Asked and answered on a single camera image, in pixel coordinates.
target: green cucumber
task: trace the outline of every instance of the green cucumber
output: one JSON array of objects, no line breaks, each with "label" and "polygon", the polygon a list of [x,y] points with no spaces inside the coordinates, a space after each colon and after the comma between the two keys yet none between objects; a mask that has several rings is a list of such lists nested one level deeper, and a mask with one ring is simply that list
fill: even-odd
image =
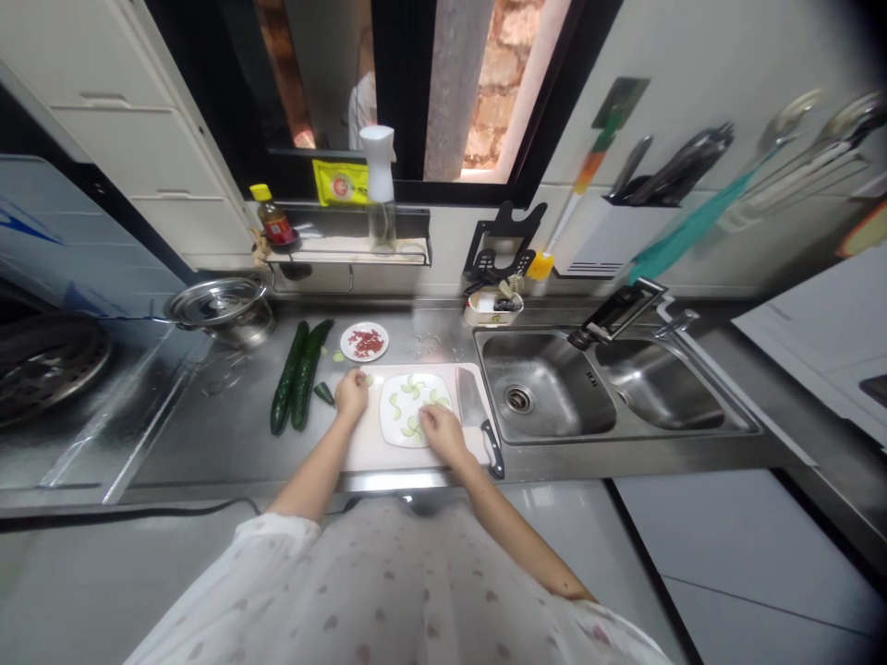
[{"label": "green cucumber", "polygon": [[335,399],[333,399],[333,394],[330,393],[330,387],[323,381],[314,386],[314,394],[320,397],[329,406],[335,406]]},{"label": "green cucumber", "polygon": [[289,347],[289,355],[286,357],[284,370],[280,373],[280,381],[277,382],[277,390],[274,391],[274,399],[271,402],[271,433],[274,436],[280,436],[286,426],[286,412],[289,410],[289,401],[293,394],[293,379],[307,341],[308,324],[302,321],[296,328],[293,345]]},{"label": "green cucumber", "polygon": [[321,346],[326,342],[326,335],[334,323],[334,320],[327,319],[310,332],[305,343],[305,353],[298,361],[296,387],[293,389],[293,400],[289,409],[290,422],[296,431],[305,429],[305,424],[308,422],[308,402],[311,398],[311,387],[314,385],[314,370],[317,368]]}]

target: wall shelf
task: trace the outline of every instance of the wall shelf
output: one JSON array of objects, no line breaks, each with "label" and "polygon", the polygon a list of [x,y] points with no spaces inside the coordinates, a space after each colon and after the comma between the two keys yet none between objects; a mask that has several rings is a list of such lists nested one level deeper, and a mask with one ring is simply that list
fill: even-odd
[{"label": "wall shelf", "polygon": [[311,223],[323,237],[302,237],[302,247],[288,254],[272,253],[268,263],[340,263],[348,265],[431,266],[428,210],[397,209],[395,252],[373,251],[367,213],[362,208],[322,208],[318,205],[278,203],[289,222]]},{"label": "wall shelf", "polygon": [[330,236],[305,238],[302,248],[289,254],[272,253],[268,263],[349,263],[374,265],[430,266],[428,238],[397,240],[396,252],[375,252],[370,239],[364,237]]}]

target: pot lid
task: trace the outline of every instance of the pot lid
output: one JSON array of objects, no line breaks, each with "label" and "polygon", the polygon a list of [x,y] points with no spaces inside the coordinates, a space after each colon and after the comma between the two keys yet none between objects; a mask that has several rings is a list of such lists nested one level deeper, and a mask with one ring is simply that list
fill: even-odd
[{"label": "pot lid", "polygon": [[187,325],[218,325],[236,319],[263,293],[261,284],[245,277],[201,282],[170,298],[164,314],[168,319]]}]

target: sink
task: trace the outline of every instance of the sink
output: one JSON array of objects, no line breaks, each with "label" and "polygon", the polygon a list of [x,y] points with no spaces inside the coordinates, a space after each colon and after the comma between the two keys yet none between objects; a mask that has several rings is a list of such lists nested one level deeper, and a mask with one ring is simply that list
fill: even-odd
[{"label": "sink", "polygon": [[619,339],[594,350],[601,372],[629,409],[661,429],[716,429],[721,404],[684,361],[666,346]]},{"label": "sink", "polygon": [[479,345],[506,441],[545,443],[614,427],[616,410],[597,370],[562,335],[490,333]]}]

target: stainless steel pot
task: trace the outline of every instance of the stainless steel pot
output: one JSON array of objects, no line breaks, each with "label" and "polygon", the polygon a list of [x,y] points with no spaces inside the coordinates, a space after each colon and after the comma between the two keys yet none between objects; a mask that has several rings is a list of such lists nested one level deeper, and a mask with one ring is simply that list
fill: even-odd
[{"label": "stainless steel pot", "polygon": [[171,297],[164,316],[179,328],[203,330],[230,346],[258,346],[277,325],[264,299],[266,290],[261,282],[245,277],[201,282]]}]

